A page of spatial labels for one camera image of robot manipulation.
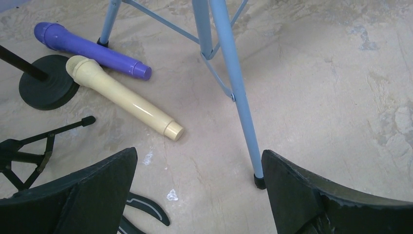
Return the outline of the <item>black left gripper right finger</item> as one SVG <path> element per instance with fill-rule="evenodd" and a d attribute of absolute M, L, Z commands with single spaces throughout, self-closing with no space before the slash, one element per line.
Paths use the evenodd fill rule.
<path fill-rule="evenodd" d="M 306 170 L 271 150 L 264 180 L 280 234 L 410 234 L 413 204 L 357 191 Z"/>

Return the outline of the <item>purple toy microphone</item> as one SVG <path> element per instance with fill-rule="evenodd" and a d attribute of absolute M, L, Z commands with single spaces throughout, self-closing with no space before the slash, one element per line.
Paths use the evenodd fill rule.
<path fill-rule="evenodd" d="M 34 35 L 49 49 L 94 59 L 134 78 L 149 80 L 152 76 L 152 69 L 143 62 L 77 36 L 58 23 L 40 22 L 34 27 Z"/>

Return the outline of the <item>light blue music stand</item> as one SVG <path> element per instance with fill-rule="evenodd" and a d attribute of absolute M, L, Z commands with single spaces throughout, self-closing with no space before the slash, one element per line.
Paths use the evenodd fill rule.
<path fill-rule="evenodd" d="M 232 27 L 246 6 L 247 1 L 242 1 L 236 13 L 231 17 L 228 13 L 225 0 L 193 0 L 191 3 L 197 28 L 197 36 L 192 35 L 133 0 L 127 0 L 125 3 L 140 10 L 191 41 L 199 44 L 201 50 L 200 56 L 202 60 L 210 72 L 214 75 L 223 92 L 236 104 L 250 160 L 253 166 L 254 183 L 258 189 L 266 189 L 260 150 L 246 96 L 244 79 L 238 59 L 235 39 L 232 32 Z M 226 87 L 224 85 L 214 68 L 209 63 L 209 61 L 214 58 L 218 50 L 221 50 L 223 53 L 226 70 L 229 76 L 230 87 Z"/>

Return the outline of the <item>black round-base microphone stand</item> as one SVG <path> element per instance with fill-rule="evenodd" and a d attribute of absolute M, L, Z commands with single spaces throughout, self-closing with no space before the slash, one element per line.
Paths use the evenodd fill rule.
<path fill-rule="evenodd" d="M 70 101 L 79 89 L 66 71 L 68 57 L 47 55 L 29 63 L 5 47 L 0 59 L 23 72 L 19 94 L 23 101 L 37 110 L 54 110 Z"/>

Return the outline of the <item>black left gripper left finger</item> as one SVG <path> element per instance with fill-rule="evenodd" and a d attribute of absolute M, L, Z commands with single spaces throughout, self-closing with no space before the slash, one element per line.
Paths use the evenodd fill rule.
<path fill-rule="evenodd" d="M 98 163 L 0 201 L 3 234 L 115 234 L 133 181 L 137 151 Z"/>

